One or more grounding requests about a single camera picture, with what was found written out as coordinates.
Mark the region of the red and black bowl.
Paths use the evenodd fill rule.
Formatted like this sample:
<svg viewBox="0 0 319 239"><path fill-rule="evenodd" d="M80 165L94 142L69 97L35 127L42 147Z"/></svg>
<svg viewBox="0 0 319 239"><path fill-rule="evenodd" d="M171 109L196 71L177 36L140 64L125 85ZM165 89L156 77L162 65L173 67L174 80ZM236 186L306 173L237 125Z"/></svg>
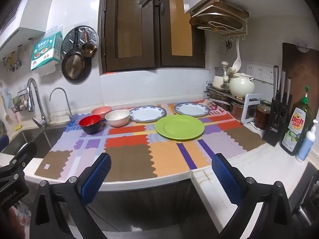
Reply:
<svg viewBox="0 0 319 239"><path fill-rule="evenodd" d="M99 115L91 115L87 116L85 118L82 118L79 121L80 128L86 133L86 134L95 134L99 131L102 123L102 118Z"/></svg>

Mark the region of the white wall sockets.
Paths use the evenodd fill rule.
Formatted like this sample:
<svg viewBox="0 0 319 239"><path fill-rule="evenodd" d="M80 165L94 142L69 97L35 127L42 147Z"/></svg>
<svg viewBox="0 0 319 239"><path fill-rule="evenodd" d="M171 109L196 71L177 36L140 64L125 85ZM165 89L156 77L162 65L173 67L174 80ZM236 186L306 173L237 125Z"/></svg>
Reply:
<svg viewBox="0 0 319 239"><path fill-rule="evenodd" d="M256 64L247 64L247 74L251 75L256 80L259 80L268 84L274 83L273 68L260 66Z"/></svg>

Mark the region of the dark wooden window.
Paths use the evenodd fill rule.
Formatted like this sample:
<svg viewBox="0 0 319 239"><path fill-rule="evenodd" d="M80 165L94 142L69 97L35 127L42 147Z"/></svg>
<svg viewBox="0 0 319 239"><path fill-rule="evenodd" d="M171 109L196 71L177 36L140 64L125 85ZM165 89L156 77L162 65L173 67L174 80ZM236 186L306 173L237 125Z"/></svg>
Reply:
<svg viewBox="0 0 319 239"><path fill-rule="evenodd" d="M204 68L204 33L183 0L100 0L103 73Z"/></svg>

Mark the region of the hanging board rack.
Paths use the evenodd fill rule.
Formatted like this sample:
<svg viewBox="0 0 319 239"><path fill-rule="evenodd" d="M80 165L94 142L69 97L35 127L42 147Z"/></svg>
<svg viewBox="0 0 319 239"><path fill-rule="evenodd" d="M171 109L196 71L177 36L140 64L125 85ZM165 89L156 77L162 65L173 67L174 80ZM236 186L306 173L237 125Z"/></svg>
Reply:
<svg viewBox="0 0 319 239"><path fill-rule="evenodd" d="M205 31L218 32L223 37L248 35L249 13L237 5L224 0L210 0L195 11L190 25Z"/></svg>

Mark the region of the black knife block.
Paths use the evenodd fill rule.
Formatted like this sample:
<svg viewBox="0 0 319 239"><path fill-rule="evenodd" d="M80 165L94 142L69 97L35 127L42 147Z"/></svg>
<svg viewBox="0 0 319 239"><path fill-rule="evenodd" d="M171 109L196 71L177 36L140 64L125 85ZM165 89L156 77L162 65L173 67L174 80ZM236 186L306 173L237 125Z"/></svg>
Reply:
<svg viewBox="0 0 319 239"><path fill-rule="evenodd" d="M263 140L275 147L282 138L284 125L290 111L292 95L291 78L286 77L285 71L279 71L279 67L273 67L273 98L271 101L270 117L263 135Z"/></svg>

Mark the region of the glass jar with sauce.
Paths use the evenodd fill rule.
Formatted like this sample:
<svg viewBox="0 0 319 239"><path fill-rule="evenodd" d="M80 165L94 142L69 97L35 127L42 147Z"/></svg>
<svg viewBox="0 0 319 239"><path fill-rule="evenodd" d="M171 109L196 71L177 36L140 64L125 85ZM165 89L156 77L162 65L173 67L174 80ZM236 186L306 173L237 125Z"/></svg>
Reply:
<svg viewBox="0 0 319 239"><path fill-rule="evenodd" d="M257 128L265 130L270 118L271 102L267 100L260 100L260 103L257 106L254 124Z"/></svg>

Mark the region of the blue pump bottle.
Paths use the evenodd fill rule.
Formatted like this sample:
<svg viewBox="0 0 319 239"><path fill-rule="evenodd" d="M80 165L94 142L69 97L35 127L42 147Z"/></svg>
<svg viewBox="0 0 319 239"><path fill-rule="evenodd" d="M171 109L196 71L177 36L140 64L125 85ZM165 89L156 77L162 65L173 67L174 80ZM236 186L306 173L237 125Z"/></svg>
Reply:
<svg viewBox="0 0 319 239"><path fill-rule="evenodd" d="M303 139L303 142L301 144L301 147L296 154L296 160L298 162L303 162L307 158L308 154L310 153L310 150L312 149L312 146L316 139L316 125L318 124L318 121L316 119L313 120L313 125L311 127L310 131L307 131L305 138Z"/></svg>

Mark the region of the cream ceramic pot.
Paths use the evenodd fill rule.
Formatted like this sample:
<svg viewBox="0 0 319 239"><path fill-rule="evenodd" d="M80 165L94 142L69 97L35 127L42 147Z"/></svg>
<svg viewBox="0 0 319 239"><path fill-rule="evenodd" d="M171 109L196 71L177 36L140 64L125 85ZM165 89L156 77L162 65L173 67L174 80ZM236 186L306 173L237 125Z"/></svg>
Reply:
<svg viewBox="0 0 319 239"><path fill-rule="evenodd" d="M243 73L235 73L229 82L229 90L233 96L245 98L255 90L254 78Z"/></svg>

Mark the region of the green plate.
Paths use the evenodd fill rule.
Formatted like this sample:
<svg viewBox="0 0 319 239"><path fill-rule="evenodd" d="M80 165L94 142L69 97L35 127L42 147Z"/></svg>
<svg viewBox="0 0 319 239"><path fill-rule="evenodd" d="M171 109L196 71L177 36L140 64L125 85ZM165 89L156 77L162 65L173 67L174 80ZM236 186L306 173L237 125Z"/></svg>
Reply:
<svg viewBox="0 0 319 239"><path fill-rule="evenodd" d="M204 133L204 124L197 118L171 115L159 119L155 130L161 136L172 140L191 140Z"/></svg>

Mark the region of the small cream pot with lid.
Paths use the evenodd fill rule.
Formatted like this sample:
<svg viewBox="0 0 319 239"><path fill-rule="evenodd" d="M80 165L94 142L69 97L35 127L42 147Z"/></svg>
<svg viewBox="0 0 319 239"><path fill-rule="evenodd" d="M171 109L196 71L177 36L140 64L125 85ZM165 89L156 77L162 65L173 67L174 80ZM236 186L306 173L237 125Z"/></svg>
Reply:
<svg viewBox="0 0 319 239"><path fill-rule="evenodd" d="M228 63L222 62L222 66L215 67L215 75L213 78L213 88L220 91L229 90L229 76L227 75Z"/></svg>

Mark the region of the black frying pan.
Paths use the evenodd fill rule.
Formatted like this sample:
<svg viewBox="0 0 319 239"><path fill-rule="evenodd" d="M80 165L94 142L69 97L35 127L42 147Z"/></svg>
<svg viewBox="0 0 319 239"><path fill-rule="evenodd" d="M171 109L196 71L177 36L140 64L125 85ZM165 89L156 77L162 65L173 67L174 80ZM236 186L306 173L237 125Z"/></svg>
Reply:
<svg viewBox="0 0 319 239"><path fill-rule="evenodd" d="M91 72L91 59L85 58L81 49L70 50L62 61L62 73L70 83L81 83Z"/></svg>

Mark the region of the green white paper box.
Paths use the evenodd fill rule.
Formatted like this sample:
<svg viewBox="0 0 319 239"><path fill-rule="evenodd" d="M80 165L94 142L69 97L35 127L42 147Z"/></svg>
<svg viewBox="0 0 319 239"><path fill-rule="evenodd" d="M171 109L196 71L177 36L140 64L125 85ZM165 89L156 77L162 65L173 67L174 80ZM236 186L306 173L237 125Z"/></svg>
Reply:
<svg viewBox="0 0 319 239"><path fill-rule="evenodd" d="M56 71L61 59L62 33L56 32L45 37L32 48L30 70L40 76Z"/></svg>

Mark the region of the colourful patchwork mat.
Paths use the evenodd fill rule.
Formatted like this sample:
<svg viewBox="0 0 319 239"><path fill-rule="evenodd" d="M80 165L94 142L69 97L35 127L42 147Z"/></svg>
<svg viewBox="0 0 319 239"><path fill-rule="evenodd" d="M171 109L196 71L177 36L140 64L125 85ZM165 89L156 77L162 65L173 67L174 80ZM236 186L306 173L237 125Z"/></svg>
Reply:
<svg viewBox="0 0 319 239"><path fill-rule="evenodd" d="M35 175L54 180L79 176L106 152L112 160L106 181L151 179L206 167L215 153L231 159L263 145L258 134L226 110L208 100L202 104L210 109L201 118L204 133L189 141L161 136L154 123L131 122L119 128L103 123L98 133L88 135L78 126L81 116L75 115L62 136L45 151Z"/></svg>

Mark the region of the brown cutting board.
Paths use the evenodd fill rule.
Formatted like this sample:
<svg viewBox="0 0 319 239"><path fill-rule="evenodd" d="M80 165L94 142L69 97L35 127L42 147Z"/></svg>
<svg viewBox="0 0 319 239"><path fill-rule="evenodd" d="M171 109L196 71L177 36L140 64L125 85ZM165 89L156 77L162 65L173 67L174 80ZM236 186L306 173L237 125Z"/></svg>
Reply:
<svg viewBox="0 0 319 239"><path fill-rule="evenodd" d="M312 119L318 112L318 51L309 49L305 51L294 44L282 44L282 68L286 75L291 78L292 95L291 103L294 104L305 95L305 87L309 87L308 105L312 111Z"/></svg>

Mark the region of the pink bowl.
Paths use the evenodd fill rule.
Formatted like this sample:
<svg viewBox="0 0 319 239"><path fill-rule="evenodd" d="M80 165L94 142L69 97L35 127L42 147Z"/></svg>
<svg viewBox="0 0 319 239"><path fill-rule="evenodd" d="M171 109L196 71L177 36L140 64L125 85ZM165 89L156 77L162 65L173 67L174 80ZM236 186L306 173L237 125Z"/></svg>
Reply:
<svg viewBox="0 0 319 239"><path fill-rule="evenodd" d="M98 108L92 110L91 114L92 115L98 115L102 119L105 119L105 116L111 111L112 111L112 109L111 109L110 106L101 106L101 107L98 107Z"/></svg>

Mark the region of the cream bowl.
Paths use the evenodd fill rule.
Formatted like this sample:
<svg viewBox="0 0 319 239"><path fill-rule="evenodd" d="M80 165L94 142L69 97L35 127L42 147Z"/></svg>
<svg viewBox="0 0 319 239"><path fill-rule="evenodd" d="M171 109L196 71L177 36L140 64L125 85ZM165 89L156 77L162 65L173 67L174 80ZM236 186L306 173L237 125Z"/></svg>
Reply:
<svg viewBox="0 0 319 239"><path fill-rule="evenodd" d="M114 110L105 115L107 123L111 127L122 127L125 126L130 120L129 110Z"/></svg>

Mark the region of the metal pot rack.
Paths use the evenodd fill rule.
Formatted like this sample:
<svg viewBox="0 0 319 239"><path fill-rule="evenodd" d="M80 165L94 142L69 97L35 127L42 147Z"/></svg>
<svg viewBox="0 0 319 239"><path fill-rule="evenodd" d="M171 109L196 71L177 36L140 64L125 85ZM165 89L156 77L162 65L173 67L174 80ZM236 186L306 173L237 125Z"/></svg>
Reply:
<svg viewBox="0 0 319 239"><path fill-rule="evenodd" d="M257 106L262 99L262 94L260 93L250 93L245 98L235 97L228 91L220 91L213 88L212 81L206 81L204 95L207 100L214 102L228 112L231 112L231 101L243 104L243 113L240 120L242 124L254 121Z"/></svg>

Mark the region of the small brass ladle pot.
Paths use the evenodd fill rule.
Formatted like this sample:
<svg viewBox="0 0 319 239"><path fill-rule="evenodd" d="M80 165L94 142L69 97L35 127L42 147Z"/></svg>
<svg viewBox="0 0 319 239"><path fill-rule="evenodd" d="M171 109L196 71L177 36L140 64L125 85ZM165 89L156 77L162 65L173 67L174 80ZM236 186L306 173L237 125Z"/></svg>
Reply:
<svg viewBox="0 0 319 239"><path fill-rule="evenodd" d="M84 44L81 48L81 54L84 58L93 58L97 52L97 46L89 43L88 33L84 30Z"/></svg>

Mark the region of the green dish soap bottle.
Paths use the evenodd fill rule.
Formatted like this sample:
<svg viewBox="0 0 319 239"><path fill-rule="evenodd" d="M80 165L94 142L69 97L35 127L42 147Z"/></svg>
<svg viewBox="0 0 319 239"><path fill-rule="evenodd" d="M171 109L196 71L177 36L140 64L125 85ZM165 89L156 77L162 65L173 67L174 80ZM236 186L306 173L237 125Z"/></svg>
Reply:
<svg viewBox="0 0 319 239"><path fill-rule="evenodd" d="M296 155L298 152L312 116L308 98L310 87L305 86L304 88L305 95L300 101L294 103L288 125L281 140L281 147L291 156Z"/></svg>

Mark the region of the steel pot under rack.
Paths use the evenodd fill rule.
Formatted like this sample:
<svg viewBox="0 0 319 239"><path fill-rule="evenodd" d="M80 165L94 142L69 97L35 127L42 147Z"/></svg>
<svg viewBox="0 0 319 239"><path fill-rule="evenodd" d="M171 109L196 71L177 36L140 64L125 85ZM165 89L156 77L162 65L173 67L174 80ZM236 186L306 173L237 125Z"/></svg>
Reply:
<svg viewBox="0 0 319 239"><path fill-rule="evenodd" d="M240 104L236 101L231 101L231 115L237 119L237 120L241 120L242 118L242 113L243 113L243 104Z"/></svg>

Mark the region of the stainless steel sink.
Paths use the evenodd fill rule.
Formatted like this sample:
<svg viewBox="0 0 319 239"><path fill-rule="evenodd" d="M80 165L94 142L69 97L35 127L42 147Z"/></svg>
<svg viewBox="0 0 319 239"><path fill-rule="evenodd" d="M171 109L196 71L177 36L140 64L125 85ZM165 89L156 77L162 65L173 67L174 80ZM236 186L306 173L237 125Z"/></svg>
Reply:
<svg viewBox="0 0 319 239"><path fill-rule="evenodd" d="M34 142L37 147L36 158L44 158L61 138L65 125L50 126L47 128L33 128L18 132L1 151L7 155L16 155L18 150L28 142Z"/></svg>

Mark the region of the white ladle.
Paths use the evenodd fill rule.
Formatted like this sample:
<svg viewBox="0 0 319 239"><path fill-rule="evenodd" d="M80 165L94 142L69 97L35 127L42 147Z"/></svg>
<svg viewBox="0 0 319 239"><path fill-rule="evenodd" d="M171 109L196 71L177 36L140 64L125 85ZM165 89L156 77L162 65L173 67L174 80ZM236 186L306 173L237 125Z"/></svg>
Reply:
<svg viewBox="0 0 319 239"><path fill-rule="evenodd" d="M237 53L236 60L234 61L232 67L228 68L226 71L226 75L228 77L231 77L231 75L237 73L240 70L242 65L240 52L239 52L239 39L236 40L236 53Z"/></svg>

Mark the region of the blue patterned plate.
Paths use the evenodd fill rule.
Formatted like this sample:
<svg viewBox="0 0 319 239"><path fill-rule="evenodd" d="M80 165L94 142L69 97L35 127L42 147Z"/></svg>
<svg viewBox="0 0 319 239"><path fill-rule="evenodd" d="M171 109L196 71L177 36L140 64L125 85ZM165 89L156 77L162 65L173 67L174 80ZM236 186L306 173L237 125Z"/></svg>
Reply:
<svg viewBox="0 0 319 239"><path fill-rule="evenodd" d="M166 116L166 110L159 106L140 106L130 110L130 119L134 122L149 123Z"/></svg>
<svg viewBox="0 0 319 239"><path fill-rule="evenodd" d="M198 103L180 103L175 105L174 111L185 116L204 117L209 114L210 109Z"/></svg>

